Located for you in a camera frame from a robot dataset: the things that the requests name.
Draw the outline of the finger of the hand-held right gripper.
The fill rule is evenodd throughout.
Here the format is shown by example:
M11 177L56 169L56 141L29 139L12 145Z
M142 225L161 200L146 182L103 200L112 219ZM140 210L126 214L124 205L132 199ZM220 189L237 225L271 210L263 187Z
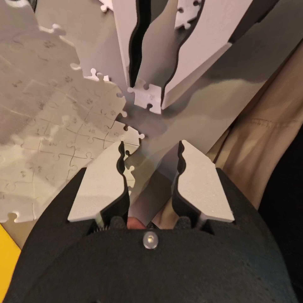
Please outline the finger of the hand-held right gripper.
M165 84L161 109L173 104L231 46L229 38L251 0L206 0L191 35L178 51L176 70Z
M121 88L140 78L161 88L171 73L171 1L112 1L121 63L112 80Z

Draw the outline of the dark cloth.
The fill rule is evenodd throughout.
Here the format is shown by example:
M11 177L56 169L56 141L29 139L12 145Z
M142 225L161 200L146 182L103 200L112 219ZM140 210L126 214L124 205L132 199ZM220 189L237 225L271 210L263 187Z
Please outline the dark cloth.
M258 212L282 252L297 299L303 302L303 127L273 170Z

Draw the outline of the yellow plastic box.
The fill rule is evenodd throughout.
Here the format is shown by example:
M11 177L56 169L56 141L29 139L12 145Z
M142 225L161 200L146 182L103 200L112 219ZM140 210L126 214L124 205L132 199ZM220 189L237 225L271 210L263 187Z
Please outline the yellow plastic box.
M8 291L12 275L20 256L21 250L0 226L0 302L2 303Z

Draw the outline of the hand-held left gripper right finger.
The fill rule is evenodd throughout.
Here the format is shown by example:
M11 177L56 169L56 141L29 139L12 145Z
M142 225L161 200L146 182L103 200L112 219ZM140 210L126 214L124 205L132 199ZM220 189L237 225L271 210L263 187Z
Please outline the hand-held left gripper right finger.
M192 228L201 228L208 220L234 222L215 164L186 140L179 142L177 156L174 212L187 217Z

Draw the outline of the partly built white puzzle ball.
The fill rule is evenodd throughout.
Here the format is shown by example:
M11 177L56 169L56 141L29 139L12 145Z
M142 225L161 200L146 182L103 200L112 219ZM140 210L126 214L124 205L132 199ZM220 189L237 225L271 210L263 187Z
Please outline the partly built white puzzle ball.
M104 149L145 137L116 120L119 87L84 77L76 50L57 24L38 25L28 1L1 1L1 223L42 214L70 179Z

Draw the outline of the beige trousers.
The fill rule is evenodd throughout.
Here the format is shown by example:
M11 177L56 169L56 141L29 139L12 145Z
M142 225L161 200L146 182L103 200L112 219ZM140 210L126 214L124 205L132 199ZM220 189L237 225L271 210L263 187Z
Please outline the beige trousers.
M302 126L302 42L228 132L214 163L258 209L270 176Z

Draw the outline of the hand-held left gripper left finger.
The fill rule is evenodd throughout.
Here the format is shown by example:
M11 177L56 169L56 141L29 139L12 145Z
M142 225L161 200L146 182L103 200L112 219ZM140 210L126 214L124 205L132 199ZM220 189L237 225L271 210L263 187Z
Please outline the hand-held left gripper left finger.
M127 227L130 197L124 156L123 141L116 141L88 164L67 218L69 222L93 219L98 228Z

